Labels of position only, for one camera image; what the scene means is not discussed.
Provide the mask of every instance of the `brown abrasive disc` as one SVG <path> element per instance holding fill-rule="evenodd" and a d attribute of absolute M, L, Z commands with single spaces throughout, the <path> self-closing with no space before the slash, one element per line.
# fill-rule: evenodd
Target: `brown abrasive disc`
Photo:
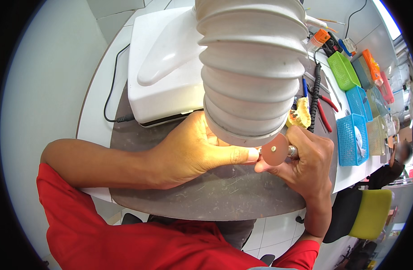
<path fill-rule="evenodd" d="M 289 150 L 286 137 L 279 133 L 272 141 L 262 146 L 262 157 L 271 166 L 278 166 L 285 161 Z"/>

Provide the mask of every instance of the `pink container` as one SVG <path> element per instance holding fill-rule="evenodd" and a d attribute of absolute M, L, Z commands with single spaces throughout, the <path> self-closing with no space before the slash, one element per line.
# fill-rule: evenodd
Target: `pink container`
<path fill-rule="evenodd" d="M 379 89 L 379 91 L 381 92 L 382 96 L 384 97 L 385 101 L 388 104 L 391 104 L 394 102 L 394 95 L 393 95 L 393 91 L 391 90 L 391 86 L 390 83 L 388 82 L 388 78 L 385 75 L 385 72 L 381 72 L 381 77 L 384 80 L 384 83 L 379 87 L 377 87 Z"/>

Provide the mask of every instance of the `person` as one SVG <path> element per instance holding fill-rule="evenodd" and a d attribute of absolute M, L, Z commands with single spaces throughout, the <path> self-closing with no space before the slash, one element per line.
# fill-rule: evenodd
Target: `person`
<path fill-rule="evenodd" d="M 394 182 L 404 170 L 404 164 L 409 162 L 412 156 L 412 146 L 406 140 L 394 144 L 390 162 L 367 176 L 368 182 L 358 182 L 354 188 L 368 185 L 368 189 L 381 189 Z"/>
<path fill-rule="evenodd" d="M 255 164 L 256 172 L 281 177 L 307 204 L 305 231 L 273 267 L 312 269 L 331 220 L 328 177 L 331 140 L 292 126 L 287 139 L 299 160 L 272 167 L 256 148 L 231 146 L 193 112 L 156 147 L 144 152 L 105 148 L 79 139 L 59 139 L 44 149 L 37 176 L 49 222 L 49 249 L 62 269 L 249 269 L 266 267 L 233 247 L 215 222 L 176 220 L 108 225 L 91 197 L 76 188 L 169 189 L 214 167 Z"/>

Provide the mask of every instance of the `blue pen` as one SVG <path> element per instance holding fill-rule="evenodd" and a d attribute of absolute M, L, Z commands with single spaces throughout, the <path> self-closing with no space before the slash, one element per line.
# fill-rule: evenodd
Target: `blue pen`
<path fill-rule="evenodd" d="M 305 78 L 302 78 L 302 89 L 304 90 L 304 96 L 308 100 L 307 82 L 305 81 Z"/>

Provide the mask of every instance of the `pliers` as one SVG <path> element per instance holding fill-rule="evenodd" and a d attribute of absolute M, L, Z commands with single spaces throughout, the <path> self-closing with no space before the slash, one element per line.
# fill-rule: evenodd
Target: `pliers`
<path fill-rule="evenodd" d="M 310 94 L 313 95 L 313 92 L 310 89 L 308 89 L 308 91 L 310 92 Z M 325 97 L 321 94 L 318 94 L 318 97 L 320 99 L 322 99 L 323 101 L 325 101 L 326 103 L 328 103 L 334 109 L 334 111 L 336 111 L 336 112 L 339 111 L 337 109 L 337 107 L 334 105 L 334 103 L 329 98 L 327 98 L 327 97 Z M 333 132 L 333 129 L 331 128 L 330 123 L 328 123 L 327 117 L 325 116 L 325 112 L 323 111 L 321 102 L 319 100 L 317 100 L 317 109 L 319 110 L 319 113 L 321 114 L 321 119 L 323 121 L 323 124 L 327 128 L 328 132 L 329 133 Z"/>

